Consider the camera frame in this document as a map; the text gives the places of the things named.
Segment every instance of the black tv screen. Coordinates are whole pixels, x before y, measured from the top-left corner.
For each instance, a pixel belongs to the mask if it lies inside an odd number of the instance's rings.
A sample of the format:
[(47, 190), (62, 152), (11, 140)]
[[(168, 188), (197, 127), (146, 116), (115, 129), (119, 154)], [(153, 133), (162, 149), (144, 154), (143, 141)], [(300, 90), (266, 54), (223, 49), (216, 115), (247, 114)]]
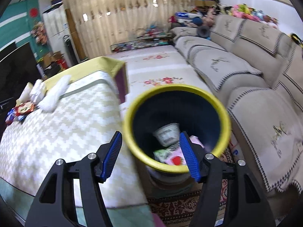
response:
[(0, 102), (11, 97), (15, 102), (28, 82), (40, 78), (29, 43), (15, 49), (0, 61)]
[(17, 46), (15, 44), (15, 42), (11, 43), (10, 45), (6, 46), (4, 49), (2, 49), (0, 51), (0, 61), (7, 56), (8, 54), (10, 54), (11, 52), (13, 52), (15, 49), (17, 49)]

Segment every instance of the red circle decoration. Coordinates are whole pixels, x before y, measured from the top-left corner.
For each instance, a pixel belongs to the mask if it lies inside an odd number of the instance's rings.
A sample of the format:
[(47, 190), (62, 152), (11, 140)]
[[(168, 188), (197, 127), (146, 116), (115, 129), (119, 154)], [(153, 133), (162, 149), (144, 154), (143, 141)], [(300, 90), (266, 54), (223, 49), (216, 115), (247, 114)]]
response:
[(38, 9), (32, 8), (32, 9), (29, 11), (29, 16), (32, 17), (32, 18), (37, 17), (37, 16), (38, 16)]

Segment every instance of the pink flower pattern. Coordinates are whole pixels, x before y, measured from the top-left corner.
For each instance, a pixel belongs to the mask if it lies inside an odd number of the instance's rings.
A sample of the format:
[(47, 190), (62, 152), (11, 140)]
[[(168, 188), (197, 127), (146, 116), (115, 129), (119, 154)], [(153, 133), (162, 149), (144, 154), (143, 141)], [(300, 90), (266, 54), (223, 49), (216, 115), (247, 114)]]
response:
[(149, 57), (143, 58), (143, 60), (155, 60), (155, 59), (162, 59), (162, 58), (166, 58), (166, 57), (169, 57), (169, 55), (161, 55), (161, 54), (158, 54), (158, 55), (156, 55), (156, 56), (151, 55), (151, 56), (149, 56)]
[(182, 81), (182, 80), (183, 80), (183, 78), (165, 77), (165, 78), (159, 78), (159, 79), (149, 79), (149, 80), (146, 80), (141, 83), (143, 83), (144, 86), (146, 86), (146, 85), (159, 86), (159, 85), (163, 85), (163, 84), (184, 83), (184, 81)]

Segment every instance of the paper cup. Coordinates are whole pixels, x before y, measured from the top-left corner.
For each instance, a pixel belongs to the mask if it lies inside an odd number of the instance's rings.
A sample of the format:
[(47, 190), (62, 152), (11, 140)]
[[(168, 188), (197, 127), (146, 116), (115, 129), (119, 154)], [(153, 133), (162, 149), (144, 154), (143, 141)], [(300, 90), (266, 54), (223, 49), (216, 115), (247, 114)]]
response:
[(157, 129), (153, 134), (163, 147), (168, 147), (179, 141), (179, 124), (171, 123)]

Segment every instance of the trash can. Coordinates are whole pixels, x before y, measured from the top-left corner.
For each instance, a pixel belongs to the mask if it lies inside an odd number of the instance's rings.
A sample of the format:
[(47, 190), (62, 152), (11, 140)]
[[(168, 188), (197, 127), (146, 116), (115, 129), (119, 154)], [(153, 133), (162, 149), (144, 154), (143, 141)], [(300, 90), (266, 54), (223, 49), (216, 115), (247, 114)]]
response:
[(222, 103), (211, 93), (190, 85), (152, 88), (130, 105), (123, 124), (123, 140), (135, 157), (164, 184), (180, 184), (190, 175), (187, 166), (172, 166), (154, 159), (163, 147), (153, 133), (170, 123), (199, 138), (206, 152), (219, 157), (228, 146), (231, 123)]

